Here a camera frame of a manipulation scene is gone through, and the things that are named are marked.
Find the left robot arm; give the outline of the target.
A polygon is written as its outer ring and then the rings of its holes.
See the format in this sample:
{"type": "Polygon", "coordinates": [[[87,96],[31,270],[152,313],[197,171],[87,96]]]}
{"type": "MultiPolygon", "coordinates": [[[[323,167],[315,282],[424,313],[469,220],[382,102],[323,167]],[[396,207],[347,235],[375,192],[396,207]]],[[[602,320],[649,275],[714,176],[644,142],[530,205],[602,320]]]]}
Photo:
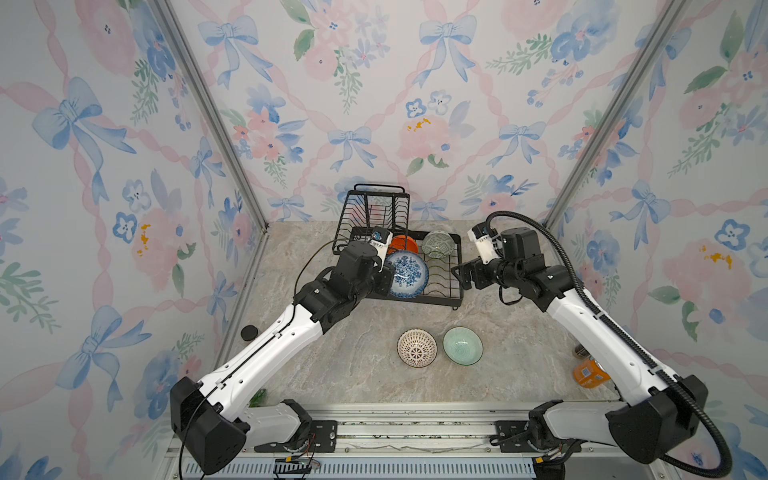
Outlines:
{"type": "Polygon", "coordinates": [[[346,319],[371,293],[387,291],[394,270],[385,263],[390,231],[355,240],[336,265],[294,294],[283,313],[244,350],[194,381],[171,389],[173,432],[202,472],[212,475],[248,447],[299,451],[311,444],[312,418],[294,400],[249,409],[252,398],[291,358],[346,319]]]}

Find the orange plastic bowl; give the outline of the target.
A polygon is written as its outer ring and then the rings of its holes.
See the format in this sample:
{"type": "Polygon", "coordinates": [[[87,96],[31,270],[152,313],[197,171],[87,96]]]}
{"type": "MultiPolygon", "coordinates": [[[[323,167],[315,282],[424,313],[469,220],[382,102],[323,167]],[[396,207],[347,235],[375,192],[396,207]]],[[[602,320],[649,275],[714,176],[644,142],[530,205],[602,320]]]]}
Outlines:
{"type": "Polygon", "coordinates": [[[418,243],[408,235],[397,235],[392,239],[387,254],[391,255],[400,251],[408,251],[414,254],[418,254],[418,243]]]}

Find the brown lattice ceramic bowl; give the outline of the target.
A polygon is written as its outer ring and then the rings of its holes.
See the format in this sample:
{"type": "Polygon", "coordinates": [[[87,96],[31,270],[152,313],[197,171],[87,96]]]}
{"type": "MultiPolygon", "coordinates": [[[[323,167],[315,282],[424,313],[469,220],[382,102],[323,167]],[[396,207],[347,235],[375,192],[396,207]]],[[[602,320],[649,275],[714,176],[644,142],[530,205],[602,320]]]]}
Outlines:
{"type": "Polygon", "coordinates": [[[401,361],[412,368],[431,365],[437,357],[435,338],[425,330],[410,329],[401,334],[397,342],[397,354],[401,361]]]}

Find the blue patterned ceramic bowl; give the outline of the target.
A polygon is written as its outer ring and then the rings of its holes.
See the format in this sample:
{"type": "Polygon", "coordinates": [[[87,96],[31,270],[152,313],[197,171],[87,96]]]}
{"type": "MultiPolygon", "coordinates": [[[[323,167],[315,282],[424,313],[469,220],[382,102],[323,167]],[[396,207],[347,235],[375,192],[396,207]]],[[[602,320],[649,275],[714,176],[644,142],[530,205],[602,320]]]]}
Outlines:
{"type": "Polygon", "coordinates": [[[385,264],[394,268],[389,294],[399,299],[411,299],[421,295],[429,282],[426,262],[410,251],[398,251],[388,255],[385,264]]]}

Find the green patterned ceramic bowl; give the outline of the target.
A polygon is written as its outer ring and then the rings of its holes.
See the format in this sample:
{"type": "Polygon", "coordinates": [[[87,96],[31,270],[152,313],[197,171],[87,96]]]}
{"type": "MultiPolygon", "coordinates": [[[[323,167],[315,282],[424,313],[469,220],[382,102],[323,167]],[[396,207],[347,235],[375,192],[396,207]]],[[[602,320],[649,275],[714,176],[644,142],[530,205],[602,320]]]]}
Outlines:
{"type": "Polygon", "coordinates": [[[433,230],[422,240],[421,250],[429,258],[445,259],[453,253],[454,246],[455,243],[448,232],[433,230]]]}

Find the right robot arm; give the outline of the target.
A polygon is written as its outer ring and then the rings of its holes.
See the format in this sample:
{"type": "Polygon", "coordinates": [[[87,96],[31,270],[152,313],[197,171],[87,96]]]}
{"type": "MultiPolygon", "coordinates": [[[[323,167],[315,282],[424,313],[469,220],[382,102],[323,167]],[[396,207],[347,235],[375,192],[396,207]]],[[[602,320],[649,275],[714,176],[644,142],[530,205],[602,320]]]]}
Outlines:
{"type": "Polygon", "coordinates": [[[547,452],[581,443],[619,448],[631,459],[660,459],[679,468],[671,450],[704,427],[716,445],[723,439],[704,411],[708,390],[696,376],[686,378],[639,345],[591,298],[566,266],[546,265],[540,254],[478,257],[451,270],[465,290],[513,288],[564,326],[604,368],[619,398],[604,406],[577,406],[551,400],[528,413],[525,433],[513,436],[547,452]]]}

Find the mint green ceramic bowl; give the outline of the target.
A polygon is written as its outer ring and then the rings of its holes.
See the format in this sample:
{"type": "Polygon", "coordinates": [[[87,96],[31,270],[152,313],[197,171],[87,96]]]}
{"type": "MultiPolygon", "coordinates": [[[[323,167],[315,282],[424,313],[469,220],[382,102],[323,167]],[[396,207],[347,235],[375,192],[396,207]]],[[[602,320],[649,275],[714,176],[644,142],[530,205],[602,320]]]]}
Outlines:
{"type": "Polygon", "coordinates": [[[452,362],[471,366],[482,358],[483,344],[471,329],[454,327],[443,336],[443,350],[452,362]]]}

